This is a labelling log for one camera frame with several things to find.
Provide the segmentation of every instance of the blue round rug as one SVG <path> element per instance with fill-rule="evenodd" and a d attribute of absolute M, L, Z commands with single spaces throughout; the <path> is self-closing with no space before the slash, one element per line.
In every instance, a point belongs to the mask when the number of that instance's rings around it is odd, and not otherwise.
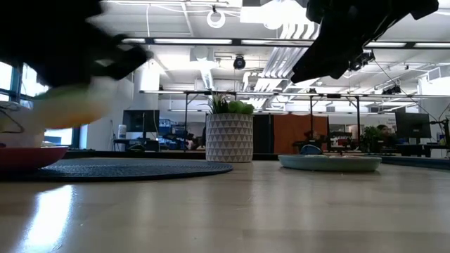
<path fill-rule="evenodd" d="M 30 173 L 3 174 L 0 181 L 137 181 L 209 176 L 233 170 L 230 164 L 188 160 L 67 159 Z"/>

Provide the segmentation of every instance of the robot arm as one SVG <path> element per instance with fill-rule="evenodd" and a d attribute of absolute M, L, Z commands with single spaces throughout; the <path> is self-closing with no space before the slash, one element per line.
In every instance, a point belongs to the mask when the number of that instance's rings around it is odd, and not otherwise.
<path fill-rule="evenodd" d="M 144 64 L 148 57 L 139 45 L 121 45 L 86 19 L 100 15 L 100 0 L 56 5 L 52 1 L 12 1 L 20 10 L 19 22 L 0 17 L 0 60 L 10 65 L 27 63 L 50 87 L 89 84 L 92 77 L 119 80 Z"/>
<path fill-rule="evenodd" d="M 321 24 L 316 41 L 292 69 L 292 82 L 340 78 L 358 61 L 363 47 L 380 38 L 409 13 L 423 18 L 439 8 L 437 0 L 297 0 L 307 18 Z"/>

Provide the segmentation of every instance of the computer monitor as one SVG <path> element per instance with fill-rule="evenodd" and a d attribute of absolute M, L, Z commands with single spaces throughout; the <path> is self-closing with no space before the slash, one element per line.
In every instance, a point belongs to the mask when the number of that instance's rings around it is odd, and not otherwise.
<path fill-rule="evenodd" d="M 157 132 L 160 125 L 160 111 L 124 110 L 122 123 L 127 125 L 127 132 Z"/>
<path fill-rule="evenodd" d="M 396 112 L 397 137 L 431 138 L 430 116 L 426 113 Z"/>

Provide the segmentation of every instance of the red bowl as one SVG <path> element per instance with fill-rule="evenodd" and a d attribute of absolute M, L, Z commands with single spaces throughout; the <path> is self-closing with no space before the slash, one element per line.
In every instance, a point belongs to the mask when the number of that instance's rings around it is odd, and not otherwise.
<path fill-rule="evenodd" d="M 0 172 L 34 171 L 54 164 L 68 147 L 0 148 Z"/>

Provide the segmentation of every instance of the person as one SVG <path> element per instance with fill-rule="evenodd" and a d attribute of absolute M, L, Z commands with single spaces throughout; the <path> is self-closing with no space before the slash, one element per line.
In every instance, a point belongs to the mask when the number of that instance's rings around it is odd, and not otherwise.
<path fill-rule="evenodd" d="M 395 148 L 395 145 L 398 144 L 397 137 L 394 134 L 391 134 L 389 127 L 384 124 L 379 124 L 377 129 L 381 132 L 381 138 L 384 142 L 384 146 Z"/>

